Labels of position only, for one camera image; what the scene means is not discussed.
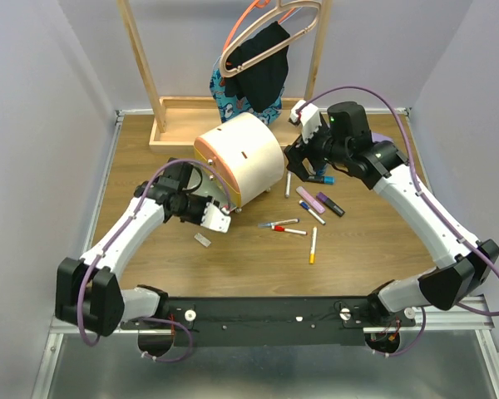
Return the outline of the white grey eraser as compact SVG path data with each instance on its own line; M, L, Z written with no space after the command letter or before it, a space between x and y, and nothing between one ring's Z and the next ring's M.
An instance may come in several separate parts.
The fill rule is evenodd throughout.
M195 240L206 248L208 248L211 245L211 242L200 233L195 234Z

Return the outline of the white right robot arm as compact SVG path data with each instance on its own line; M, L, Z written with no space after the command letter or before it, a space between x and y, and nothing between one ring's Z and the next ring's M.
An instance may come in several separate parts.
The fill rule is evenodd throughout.
M296 141L284 153L287 168L301 180L304 167L328 164L361 180L384 198L408 223L430 253L434 268L375 289L366 305L368 320L378 326L408 307L432 305L447 311L478 288L499 257L499 246L481 241L461 226L417 178L410 160L390 140L375 141L366 112L354 101L328 108L322 116L317 106L298 101L289 121L301 127Z

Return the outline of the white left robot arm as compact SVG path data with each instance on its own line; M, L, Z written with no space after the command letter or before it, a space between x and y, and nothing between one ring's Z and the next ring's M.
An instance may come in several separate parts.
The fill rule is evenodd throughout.
M230 207L188 186L192 172L221 176L210 162L172 159L137 186L123 215L109 232L79 259L63 259L57 268L55 316L78 327L82 336L107 337L124 321L140 319L149 328L167 320L167 295L140 286L123 290L119 280L146 238L177 217L184 223L225 233Z

